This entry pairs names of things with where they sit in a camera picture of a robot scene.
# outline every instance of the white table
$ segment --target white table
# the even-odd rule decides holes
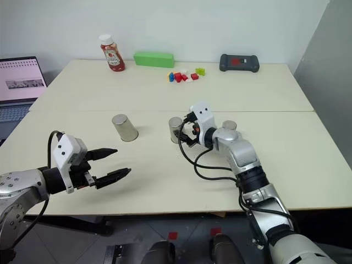
[[[206,76],[168,82],[167,73],[195,68]],[[73,60],[31,111],[187,111],[207,101],[213,111],[313,111],[285,64],[262,64],[258,73],[219,70],[218,63],[175,63],[174,69],[137,66],[114,72],[105,60]]]
[[[240,210],[231,182],[196,176],[169,138],[168,119],[185,112],[124,111],[140,132],[122,142],[111,123],[120,111],[30,112],[0,148],[0,173],[46,164],[49,133],[64,130],[83,139],[89,149],[116,147],[119,152],[91,162],[92,174],[103,176],[124,167],[131,173],[113,185],[53,195],[46,215],[124,215],[167,212]],[[254,146],[269,180],[289,209],[352,205],[352,172],[314,112],[218,112],[216,123],[232,119]],[[194,158],[202,147],[188,149]],[[204,164],[227,166],[216,153]],[[203,170],[205,175],[229,172]],[[39,213],[37,205],[29,214]]]

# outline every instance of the gray floor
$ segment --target gray floor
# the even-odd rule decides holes
[[[106,246],[130,243],[137,248],[132,263],[141,263],[153,243],[167,239],[169,232],[178,232],[178,238],[172,241],[177,249],[177,264],[211,264],[208,242],[212,228],[221,228],[222,233],[233,239],[246,263],[264,263],[262,252],[251,243],[248,222],[242,216],[125,218],[115,219],[110,224],[115,232],[109,237],[38,224],[15,248],[17,256],[13,263],[103,264]],[[321,247],[337,263],[352,263],[351,250]]]

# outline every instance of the black device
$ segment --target black device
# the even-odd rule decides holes
[[[241,56],[222,54],[219,69],[222,72],[226,72],[227,70],[248,70],[256,73],[259,70],[259,61],[255,55]]]

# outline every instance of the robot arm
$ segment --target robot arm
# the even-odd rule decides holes
[[[253,146],[236,130],[236,123],[228,120],[217,128],[206,103],[198,103],[190,110],[184,122],[195,124],[197,143],[225,157],[235,175],[241,205],[246,208],[258,248],[268,245],[274,263],[335,263],[311,240],[297,233],[292,216],[269,183]]]
[[[75,188],[95,186],[97,189],[124,178],[131,169],[124,168],[96,178],[90,175],[88,161],[105,158],[117,150],[100,148],[87,151],[80,139],[67,134],[58,136],[53,151],[57,168],[43,167],[0,175],[0,251],[17,244],[18,231],[27,211],[48,200],[50,194]]]

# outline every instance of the silver cylinder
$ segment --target silver cylinder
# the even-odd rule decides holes
[[[138,137],[137,129],[135,129],[125,114],[115,115],[111,121],[123,141],[133,141]]]
[[[169,120],[171,141],[178,144],[178,138],[175,136],[174,131],[179,131],[182,125],[182,119],[179,117],[171,117]]]

